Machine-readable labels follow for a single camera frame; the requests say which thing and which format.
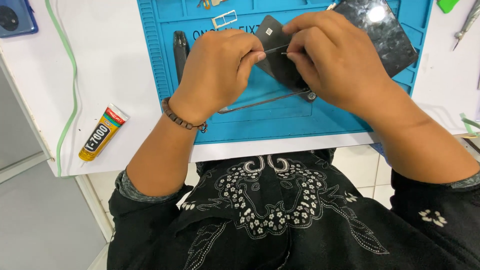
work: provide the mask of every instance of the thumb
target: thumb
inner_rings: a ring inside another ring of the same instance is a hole
[[[252,71],[253,65],[265,59],[266,54],[263,51],[251,51],[247,53],[241,60],[237,70],[237,82],[241,85],[242,90],[247,88],[248,78]]]
[[[308,55],[298,52],[289,52],[287,57],[295,63],[298,72],[310,88],[313,88],[319,83],[318,71]]]

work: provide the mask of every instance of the white desk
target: white desk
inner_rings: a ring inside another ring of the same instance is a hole
[[[136,1],[52,0],[78,63],[79,113],[62,147],[63,175],[122,170],[161,114]],[[450,14],[433,7],[413,92],[415,102],[453,134],[466,130],[464,112],[474,118],[480,91],[480,22],[452,52],[474,0],[462,0]],[[0,40],[6,66],[39,131],[55,157],[72,111],[72,67],[43,0],[30,0],[40,31]],[[131,116],[102,154],[78,166],[78,151],[107,104]],[[194,146],[191,161],[343,147],[374,142],[368,133]],[[56,164],[50,161],[56,173]]]

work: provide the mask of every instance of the t-7000 glue tube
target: t-7000 glue tube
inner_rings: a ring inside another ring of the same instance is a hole
[[[83,160],[81,166],[87,161],[94,160],[127,120],[128,116],[110,103],[100,121],[98,121],[95,130],[78,153],[80,159]]]

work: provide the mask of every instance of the blue silicone repair mat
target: blue silicone repair mat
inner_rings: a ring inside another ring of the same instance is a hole
[[[211,18],[235,10],[238,20],[225,27],[254,33],[269,14],[285,24],[311,11],[325,10],[333,0],[228,0],[209,10],[199,0],[138,0],[145,39],[152,63],[158,98],[169,97],[178,87],[173,57],[173,32],[185,32],[190,46],[206,31],[214,31]],[[396,14],[413,46],[421,55],[433,0],[391,0]],[[420,59],[394,77],[410,95]],[[290,93],[275,79],[254,66],[248,87],[229,108],[251,104]],[[253,141],[263,139],[320,136],[367,132],[372,129],[358,117],[317,98],[309,104],[300,97],[227,113],[215,114],[208,121],[208,132],[199,134],[196,144]]]

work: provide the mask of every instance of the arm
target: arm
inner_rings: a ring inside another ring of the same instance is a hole
[[[192,47],[170,108],[183,120],[200,125],[237,100],[252,66],[265,58],[263,50],[257,37],[239,29],[207,32]],[[196,133],[162,115],[127,167],[135,188],[147,196],[178,191],[185,182]]]
[[[434,184],[479,171],[470,154],[390,79],[368,35],[344,16],[306,13],[284,32],[296,33],[287,56],[305,82],[326,102],[366,120],[395,171]]]

